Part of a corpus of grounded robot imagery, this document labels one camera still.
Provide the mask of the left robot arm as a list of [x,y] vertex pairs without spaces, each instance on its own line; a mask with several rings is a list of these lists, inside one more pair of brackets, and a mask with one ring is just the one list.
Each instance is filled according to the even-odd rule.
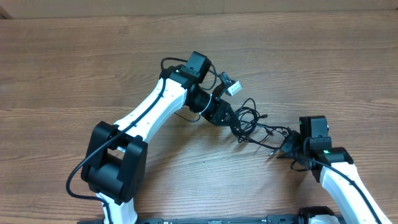
[[154,90],[132,112],[114,124],[98,123],[91,134],[81,179],[102,203],[102,223],[137,223],[134,197],[142,185],[148,144],[166,120],[184,106],[215,126],[236,127],[237,116],[223,94],[233,96],[242,84],[225,72],[221,83],[207,93],[200,84],[216,73],[207,56],[193,52],[180,65],[162,67]]

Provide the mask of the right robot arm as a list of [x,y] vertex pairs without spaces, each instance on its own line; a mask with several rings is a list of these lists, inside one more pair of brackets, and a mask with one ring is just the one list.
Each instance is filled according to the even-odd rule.
[[344,147],[332,146],[325,116],[302,116],[299,131],[291,131],[279,159],[292,159],[290,168],[310,171],[337,205],[341,217],[328,207],[300,210],[304,223],[390,223],[363,184],[353,158]]

